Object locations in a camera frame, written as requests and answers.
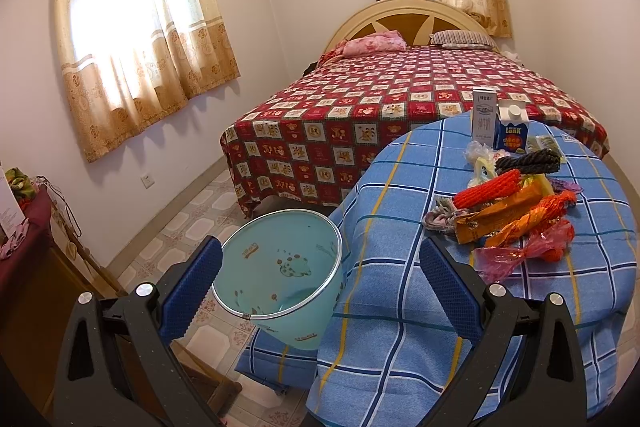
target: blue gripper pad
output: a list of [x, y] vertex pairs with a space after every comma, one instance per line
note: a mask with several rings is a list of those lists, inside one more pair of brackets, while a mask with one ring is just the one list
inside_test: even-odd
[[429, 237], [420, 245], [420, 267], [456, 333], [475, 346], [484, 334], [478, 301]]
[[158, 330], [165, 345], [180, 339], [187, 332], [207, 291], [222, 267], [222, 245], [215, 237], [206, 237], [188, 261], [174, 264], [162, 280], [158, 289], [162, 293], [162, 283], [172, 283], [173, 277], [180, 277], [171, 293], [162, 299], [161, 326]]

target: milk carton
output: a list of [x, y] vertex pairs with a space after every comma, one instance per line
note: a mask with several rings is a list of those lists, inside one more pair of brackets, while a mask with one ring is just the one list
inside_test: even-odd
[[524, 154], [529, 134], [527, 103], [520, 100], [498, 101], [494, 149]]
[[495, 142], [498, 94], [491, 89], [474, 87], [474, 109], [471, 113], [471, 140], [492, 147]]

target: wooden headboard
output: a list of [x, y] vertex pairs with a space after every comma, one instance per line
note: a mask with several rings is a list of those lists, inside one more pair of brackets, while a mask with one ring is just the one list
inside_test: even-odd
[[398, 30], [410, 46], [427, 46], [431, 34], [443, 30], [486, 30], [469, 15], [434, 0], [383, 0], [359, 11], [335, 33], [325, 53], [338, 42], [375, 32]]

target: black braided yarn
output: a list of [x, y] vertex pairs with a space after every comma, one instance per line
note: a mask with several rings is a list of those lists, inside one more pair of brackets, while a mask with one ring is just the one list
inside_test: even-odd
[[553, 149], [531, 152], [520, 158], [506, 156], [495, 163], [497, 174], [518, 169], [522, 174], [553, 174], [560, 170], [560, 156]]

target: blue plaid tablecloth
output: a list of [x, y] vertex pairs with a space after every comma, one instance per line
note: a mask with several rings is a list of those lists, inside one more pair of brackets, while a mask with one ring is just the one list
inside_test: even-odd
[[[588, 388], [588, 414], [602, 409], [616, 381], [616, 344], [636, 281], [636, 226], [622, 188], [580, 142], [552, 134], [568, 162], [558, 178], [584, 188], [569, 211], [576, 237], [560, 263], [526, 261], [506, 281], [518, 297], [562, 294], [576, 324]], [[238, 371], [271, 385], [310, 388], [306, 403], [329, 427], [414, 427], [470, 350], [454, 333], [418, 262], [420, 220], [436, 196], [453, 196], [472, 175], [464, 150], [469, 114], [412, 130], [375, 159], [332, 214], [344, 238], [347, 285], [318, 352], [299, 351], [258, 331]], [[473, 246], [447, 243], [473, 263]], [[480, 415], [498, 405], [516, 361], [508, 354]]]

